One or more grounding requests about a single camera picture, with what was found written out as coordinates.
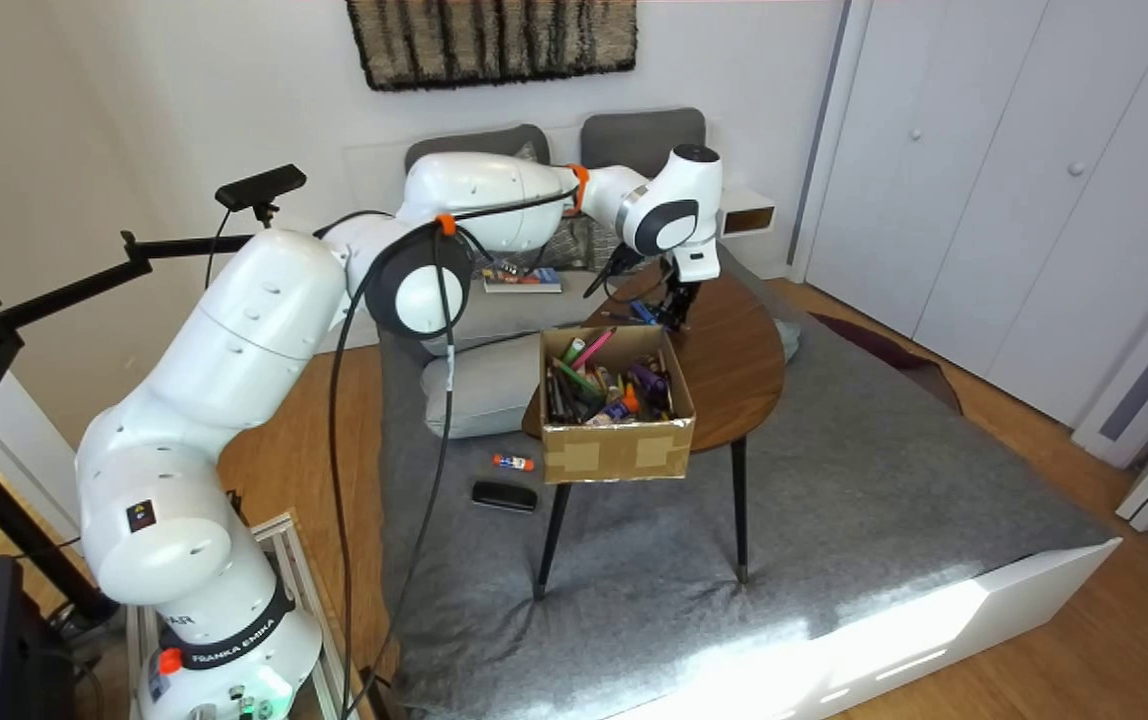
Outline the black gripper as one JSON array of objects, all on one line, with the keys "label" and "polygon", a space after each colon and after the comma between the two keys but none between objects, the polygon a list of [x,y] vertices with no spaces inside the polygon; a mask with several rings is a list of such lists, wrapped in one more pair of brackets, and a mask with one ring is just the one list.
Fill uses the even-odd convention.
[{"label": "black gripper", "polygon": [[673,275],[673,281],[669,281],[669,292],[663,292],[663,301],[659,301],[659,326],[663,326],[669,333],[684,333],[695,298],[701,298],[695,286],[684,286],[679,275]]}]

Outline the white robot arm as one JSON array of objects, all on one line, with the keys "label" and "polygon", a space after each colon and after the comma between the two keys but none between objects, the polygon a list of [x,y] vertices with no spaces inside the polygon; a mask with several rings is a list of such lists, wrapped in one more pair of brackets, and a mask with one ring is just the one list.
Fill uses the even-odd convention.
[{"label": "white robot arm", "polygon": [[79,540],[102,594],[164,619],[139,663],[139,720],[287,720],[326,638],[221,485],[225,447],[276,416],[326,333],[367,311],[410,340],[466,318],[471,264],[537,251],[573,213],[647,255],[713,281],[723,166],[679,146],[645,175],[496,153],[434,153],[396,213],[310,235],[257,231],[201,298],[160,363],[77,447]]}]

